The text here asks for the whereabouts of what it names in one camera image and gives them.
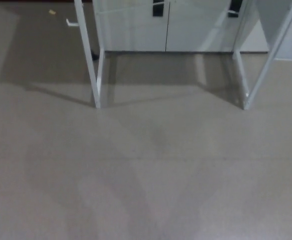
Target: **cabinet door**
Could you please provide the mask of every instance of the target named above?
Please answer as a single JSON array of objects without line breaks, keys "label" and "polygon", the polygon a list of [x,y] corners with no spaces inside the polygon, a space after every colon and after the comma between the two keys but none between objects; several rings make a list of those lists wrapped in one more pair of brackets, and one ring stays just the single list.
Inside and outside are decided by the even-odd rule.
[{"label": "cabinet door", "polygon": [[163,52],[166,46],[169,4],[161,16],[153,0],[94,0],[106,51]]},{"label": "cabinet door", "polygon": [[171,3],[167,51],[231,52],[240,19],[228,15],[230,4],[231,0]]}]

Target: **floor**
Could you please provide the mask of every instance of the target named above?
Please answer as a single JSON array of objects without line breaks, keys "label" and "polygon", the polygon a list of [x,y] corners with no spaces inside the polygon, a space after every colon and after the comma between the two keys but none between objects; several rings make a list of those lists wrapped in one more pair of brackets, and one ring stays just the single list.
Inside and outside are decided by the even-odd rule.
[{"label": "floor", "polygon": [[292,240],[292,62],[243,111],[229,56],[112,55],[96,110],[74,17],[0,4],[0,240]]}]

